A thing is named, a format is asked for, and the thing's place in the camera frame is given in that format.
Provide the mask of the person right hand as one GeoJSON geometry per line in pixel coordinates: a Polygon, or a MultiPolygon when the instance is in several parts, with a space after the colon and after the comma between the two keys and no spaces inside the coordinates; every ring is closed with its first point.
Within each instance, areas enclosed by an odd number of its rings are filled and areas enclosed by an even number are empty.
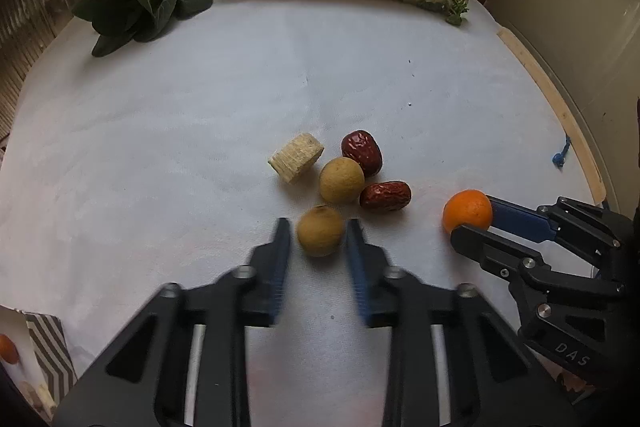
{"type": "Polygon", "coordinates": [[[570,403],[584,399],[594,390],[593,385],[586,383],[579,377],[567,371],[559,373],[555,381],[560,386],[564,397],[570,401],[570,403]]]}

